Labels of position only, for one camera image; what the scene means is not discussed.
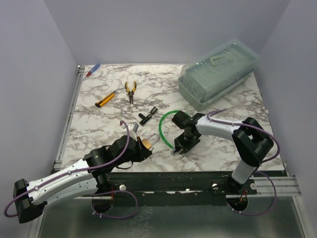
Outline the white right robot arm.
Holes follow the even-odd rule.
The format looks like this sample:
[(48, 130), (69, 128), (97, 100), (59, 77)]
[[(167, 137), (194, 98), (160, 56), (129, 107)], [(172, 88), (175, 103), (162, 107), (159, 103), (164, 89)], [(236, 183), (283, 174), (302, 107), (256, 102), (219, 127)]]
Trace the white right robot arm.
[(246, 181), (264, 162), (274, 144), (274, 136), (265, 131), (258, 121), (248, 117), (245, 120), (220, 120), (213, 116), (224, 110), (212, 111), (208, 114), (197, 113), (189, 116), (178, 111), (172, 122), (182, 134), (174, 140), (174, 153), (184, 154), (193, 149), (202, 135), (211, 135), (232, 141), (240, 155), (241, 161), (231, 174), (228, 189), (233, 194), (239, 194), (246, 188)]

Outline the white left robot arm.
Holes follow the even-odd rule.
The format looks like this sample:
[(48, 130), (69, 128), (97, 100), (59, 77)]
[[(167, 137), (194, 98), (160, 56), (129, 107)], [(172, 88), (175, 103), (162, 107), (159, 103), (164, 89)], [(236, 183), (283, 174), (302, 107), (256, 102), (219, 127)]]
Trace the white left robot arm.
[(59, 202), (77, 196), (106, 195), (112, 189), (108, 174), (124, 163), (136, 163), (152, 155), (146, 139), (122, 136), (112, 145), (89, 152), (71, 166), (34, 181), (20, 179), (14, 184), (13, 197), (19, 223), (27, 223)]

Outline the green cable lock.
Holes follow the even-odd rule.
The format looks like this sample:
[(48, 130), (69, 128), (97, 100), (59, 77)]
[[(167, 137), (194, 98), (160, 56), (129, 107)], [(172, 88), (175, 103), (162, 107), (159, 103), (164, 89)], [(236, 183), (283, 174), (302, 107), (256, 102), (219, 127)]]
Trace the green cable lock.
[(172, 117), (176, 115), (179, 110), (172, 110), (164, 113), (158, 123), (158, 132), (162, 142), (168, 147), (171, 154), (174, 155), (175, 152), (175, 144), (174, 137), (177, 136), (178, 132), (181, 132), (173, 123)]

